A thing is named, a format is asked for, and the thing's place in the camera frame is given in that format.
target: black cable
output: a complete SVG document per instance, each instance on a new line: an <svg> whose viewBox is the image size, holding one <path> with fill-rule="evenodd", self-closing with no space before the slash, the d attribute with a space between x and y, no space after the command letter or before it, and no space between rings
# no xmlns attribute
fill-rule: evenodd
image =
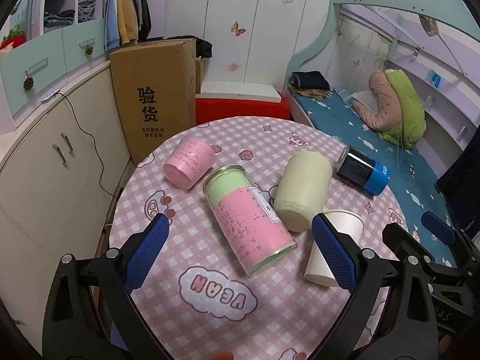
<svg viewBox="0 0 480 360"><path fill-rule="evenodd" d="M71 111L73 112L73 117L75 118L75 122L77 122L77 126L78 128L82 131L82 133L86 134L86 135L89 135L93 138L93 146L95 148L95 152L97 153L97 157L98 159L100 160L100 163L102 164L102 173L100 173L100 179L98 179L98 185L100 186L100 188L102 188L106 193L108 193L112 198L114 198L115 200L118 200L120 197L119 196L115 196L113 194L111 194L110 192L108 192L103 186L102 186L102 177L103 177L103 172L105 171L105 165L102 161L102 158L100 157L100 154L98 153L98 150L97 150L97 141L95 140L95 137L90 134L89 132L86 132L83 128L81 128L80 126L80 123L78 123L78 119L77 119L77 115L75 114L75 110L74 110L74 106L71 105L71 102L70 100L68 99L67 96L65 96L63 93L60 93L60 92L56 92L53 94L53 96L55 95L60 95L62 96L67 102L68 104L70 104L70 107L71 107Z"/></svg>

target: cloud print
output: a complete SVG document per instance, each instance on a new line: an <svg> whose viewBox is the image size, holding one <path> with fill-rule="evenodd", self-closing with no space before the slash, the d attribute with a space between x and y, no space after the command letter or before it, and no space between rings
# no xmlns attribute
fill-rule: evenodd
<svg viewBox="0 0 480 360"><path fill-rule="evenodd" d="M229 280L219 271L201 266L187 269L178 279L180 296L196 311L210 313L216 318L241 321L258 305L251 290L236 280Z"/></svg>

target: yellow sweater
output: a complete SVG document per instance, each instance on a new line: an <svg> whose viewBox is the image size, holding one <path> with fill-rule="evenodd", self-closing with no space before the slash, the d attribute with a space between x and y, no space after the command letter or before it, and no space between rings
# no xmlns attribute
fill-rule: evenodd
<svg viewBox="0 0 480 360"><path fill-rule="evenodd" d="M133 0L118 0L118 32L121 44L138 39L137 13Z"/></svg>

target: white label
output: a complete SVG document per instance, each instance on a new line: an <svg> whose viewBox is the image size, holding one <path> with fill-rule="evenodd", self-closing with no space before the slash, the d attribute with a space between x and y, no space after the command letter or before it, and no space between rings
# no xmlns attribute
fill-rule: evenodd
<svg viewBox="0 0 480 360"><path fill-rule="evenodd" d="M272 223L281 222L282 220L278 217L277 213L273 210L272 206L268 204L268 202L263 197L263 193L260 190L260 188L250 187L249 189L252 195L257 200L258 204L260 204L261 208L263 209L263 212L265 212L265 214L268 216L268 219L270 219Z"/></svg>

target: human hand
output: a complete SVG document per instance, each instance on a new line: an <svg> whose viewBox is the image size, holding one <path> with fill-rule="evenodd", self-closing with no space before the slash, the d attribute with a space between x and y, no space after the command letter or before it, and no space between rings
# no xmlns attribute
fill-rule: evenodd
<svg viewBox="0 0 480 360"><path fill-rule="evenodd" d="M218 350L208 356L205 360L233 360L233 353L225 349Z"/></svg>

